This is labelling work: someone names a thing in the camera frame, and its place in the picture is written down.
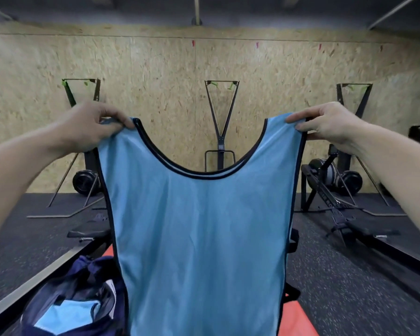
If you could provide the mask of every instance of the light blue cloth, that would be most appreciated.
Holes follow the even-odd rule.
[[[59,335],[92,323],[100,305],[99,301],[64,300],[61,305],[50,306],[34,326]]]
[[[100,144],[131,336],[276,335],[302,140],[286,116],[216,174],[167,168],[137,129]]]

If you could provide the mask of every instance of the strap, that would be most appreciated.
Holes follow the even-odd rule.
[[[291,235],[289,236],[289,239],[293,241],[293,243],[288,244],[288,254],[292,254],[293,252],[297,251],[297,246],[299,245],[299,230],[292,228],[291,229]]]
[[[300,297],[300,290],[294,288],[288,282],[285,282],[285,296],[282,298],[282,304],[296,301]]]

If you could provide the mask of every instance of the navy bag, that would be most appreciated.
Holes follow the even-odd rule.
[[[49,280],[21,318],[21,336],[120,336],[125,289],[113,257],[80,256],[64,277]]]

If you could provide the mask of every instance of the left hand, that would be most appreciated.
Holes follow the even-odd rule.
[[[106,117],[118,122],[100,124]],[[64,154],[90,151],[101,140],[118,133],[124,127],[134,129],[132,119],[116,107],[98,101],[86,101],[72,107],[52,126]]]

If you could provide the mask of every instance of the osb wall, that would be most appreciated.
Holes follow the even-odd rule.
[[[373,82],[364,113],[372,123],[405,135],[420,123],[420,43],[400,38],[320,30],[11,23],[0,24],[0,142],[48,124],[68,108],[63,78],[100,78],[102,101],[140,117],[168,157],[195,170],[203,170],[204,152],[216,148],[204,87],[208,79],[240,81],[226,137],[226,148],[238,158],[258,139],[264,118],[335,101],[337,83]],[[346,90],[347,106],[356,109],[358,94]],[[219,106],[218,117],[227,110]],[[325,157],[327,147],[308,142],[303,162]],[[71,158],[50,165],[29,191],[52,192]],[[210,159],[209,167],[214,164]],[[61,191],[73,191],[73,174],[83,168],[77,161]],[[363,178],[363,191],[373,191]]]

